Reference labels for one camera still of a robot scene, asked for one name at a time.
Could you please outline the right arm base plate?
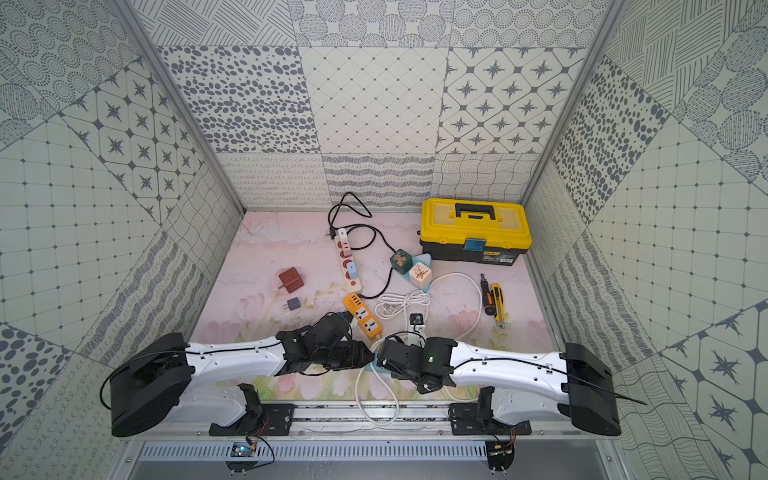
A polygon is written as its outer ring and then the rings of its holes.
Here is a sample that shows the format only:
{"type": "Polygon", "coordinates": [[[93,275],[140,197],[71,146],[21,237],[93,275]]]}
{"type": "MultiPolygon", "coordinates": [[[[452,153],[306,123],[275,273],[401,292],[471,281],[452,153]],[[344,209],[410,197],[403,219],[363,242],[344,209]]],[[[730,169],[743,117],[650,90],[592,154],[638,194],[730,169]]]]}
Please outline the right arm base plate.
{"type": "Polygon", "coordinates": [[[448,418],[454,436],[504,436],[512,432],[517,435],[530,435],[532,433],[529,421],[508,425],[494,418],[491,408],[494,391],[494,387],[483,387],[479,390],[479,396],[475,402],[451,403],[449,405],[448,418]]]}

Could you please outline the dark green cube adapter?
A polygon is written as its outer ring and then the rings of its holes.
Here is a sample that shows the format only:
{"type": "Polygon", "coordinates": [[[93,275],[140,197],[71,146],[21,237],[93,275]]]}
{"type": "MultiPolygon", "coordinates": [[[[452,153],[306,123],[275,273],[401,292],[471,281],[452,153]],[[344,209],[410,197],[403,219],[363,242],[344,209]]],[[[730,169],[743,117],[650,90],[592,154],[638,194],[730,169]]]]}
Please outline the dark green cube adapter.
{"type": "Polygon", "coordinates": [[[403,249],[396,250],[390,257],[391,268],[400,275],[407,275],[413,267],[412,256],[403,249]]]}

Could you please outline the small grey plug adapter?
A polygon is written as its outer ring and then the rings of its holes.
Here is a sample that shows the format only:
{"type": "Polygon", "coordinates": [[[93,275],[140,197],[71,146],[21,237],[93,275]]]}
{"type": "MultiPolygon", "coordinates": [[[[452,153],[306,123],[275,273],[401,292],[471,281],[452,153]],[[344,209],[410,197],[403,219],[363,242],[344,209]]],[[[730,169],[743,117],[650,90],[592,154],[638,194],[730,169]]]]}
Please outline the small grey plug adapter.
{"type": "Polygon", "coordinates": [[[288,311],[295,311],[302,307],[302,302],[298,297],[290,298],[286,301],[285,308],[288,311]]]}

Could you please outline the orange power strip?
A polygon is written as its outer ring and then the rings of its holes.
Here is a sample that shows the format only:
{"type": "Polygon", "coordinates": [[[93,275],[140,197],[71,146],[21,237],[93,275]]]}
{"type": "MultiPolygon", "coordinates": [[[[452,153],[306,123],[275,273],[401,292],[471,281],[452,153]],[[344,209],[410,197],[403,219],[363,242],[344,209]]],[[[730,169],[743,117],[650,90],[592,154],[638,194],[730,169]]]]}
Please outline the orange power strip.
{"type": "Polygon", "coordinates": [[[382,334],[382,325],[356,293],[350,293],[343,303],[369,340],[375,340],[382,334]]]}

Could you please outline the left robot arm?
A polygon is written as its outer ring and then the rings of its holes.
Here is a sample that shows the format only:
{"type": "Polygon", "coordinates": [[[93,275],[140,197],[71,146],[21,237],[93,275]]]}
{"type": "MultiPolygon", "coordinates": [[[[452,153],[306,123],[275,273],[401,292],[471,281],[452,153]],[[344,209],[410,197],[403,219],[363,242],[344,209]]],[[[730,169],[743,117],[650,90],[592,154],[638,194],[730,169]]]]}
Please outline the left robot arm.
{"type": "Polygon", "coordinates": [[[330,312],[312,325],[261,340],[229,344],[187,342],[166,334],[117,367],[101,390],[111,433],[125,438],[163,422],[206,423],[212,436],[258,433],[271,421],[253,377],[357,370],[373,352],[351,333],[347,314],[330,312]]]}

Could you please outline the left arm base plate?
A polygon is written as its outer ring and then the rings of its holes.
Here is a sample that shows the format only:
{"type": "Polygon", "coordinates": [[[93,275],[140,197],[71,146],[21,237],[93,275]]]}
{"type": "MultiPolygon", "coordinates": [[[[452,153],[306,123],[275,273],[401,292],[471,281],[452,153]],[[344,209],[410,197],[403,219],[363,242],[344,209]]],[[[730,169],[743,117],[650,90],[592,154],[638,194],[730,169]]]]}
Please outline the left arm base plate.
{"type": "Polygon", "coordinates": [[[245,412],[229,426],[212,423],[208,431],[210,436],[289,435],[296,409],[295,404],[269,403],[264,405],[253,385],[241,383],[238,388],[244,394],[245,412]]]}

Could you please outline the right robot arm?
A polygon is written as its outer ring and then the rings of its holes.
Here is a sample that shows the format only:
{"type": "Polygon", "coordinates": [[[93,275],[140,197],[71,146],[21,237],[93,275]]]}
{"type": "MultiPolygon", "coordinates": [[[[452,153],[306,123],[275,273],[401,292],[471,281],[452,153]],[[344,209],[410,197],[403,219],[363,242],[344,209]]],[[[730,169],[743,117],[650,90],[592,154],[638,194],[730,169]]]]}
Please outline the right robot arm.
{"type": "Polygon", "coordinates": [[[421,394],[481,386],[490,396],[478,404],[501,424],[567,417],[591,434],[621,434],[612,372],[581,344],[567,343],[563,352],[518,353],[443,337],[421,345],[386,340],[376,365],[421,394]]]}

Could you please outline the dark red cube adapter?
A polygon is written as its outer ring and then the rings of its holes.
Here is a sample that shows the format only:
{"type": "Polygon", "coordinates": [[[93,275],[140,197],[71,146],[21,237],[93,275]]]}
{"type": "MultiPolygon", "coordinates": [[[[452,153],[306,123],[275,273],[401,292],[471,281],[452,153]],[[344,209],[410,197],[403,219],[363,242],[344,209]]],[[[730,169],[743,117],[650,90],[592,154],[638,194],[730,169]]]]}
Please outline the dark red cube adapter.
{"type": "Polygon", "coordinates": [[[293,293],[304,286],[304,280],[295,267],[291,267],[278,274],[281,288],[288,293],[293,293]]]}

